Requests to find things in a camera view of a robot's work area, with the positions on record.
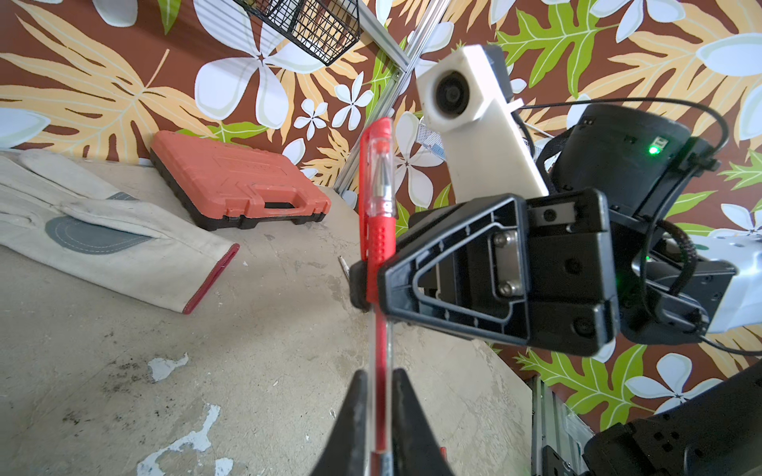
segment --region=leather glove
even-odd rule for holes
[[[40,149],[0,156],[0,244],[184,314],[240,248]]]

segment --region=concrete floor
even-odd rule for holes
[[[153,169],[86,167],[187,218]],[[308,474],[368,352],[357,215],[326,193],[322,223],[219,231],[241,250],[190,316],[0,248],[0,474]],[[484,343],[398,324],[395,363],[456,474],[529,474],[530,390]]]

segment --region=white robot part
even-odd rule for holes
[[[442,135],[459,203],[501,193],[548,195],[511,116],[516,105],[506,103],[481,46],[464,46],[438,62],[418,78],[418,94],[426,124]]]
[[[699,256],[732,263],[737,273],[725,291],[709,333],[762,322],[762,237],[691,236]]]

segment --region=pen grip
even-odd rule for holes
[[[378,304],[379,268],[397,251],[397,220],[393,216],[371,216],[368,221],[368,292],[367,300]]]

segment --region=orange toolbox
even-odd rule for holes
[[[151,162],[201,228],[319,222],[331,200],[281,155],[159,131]]]

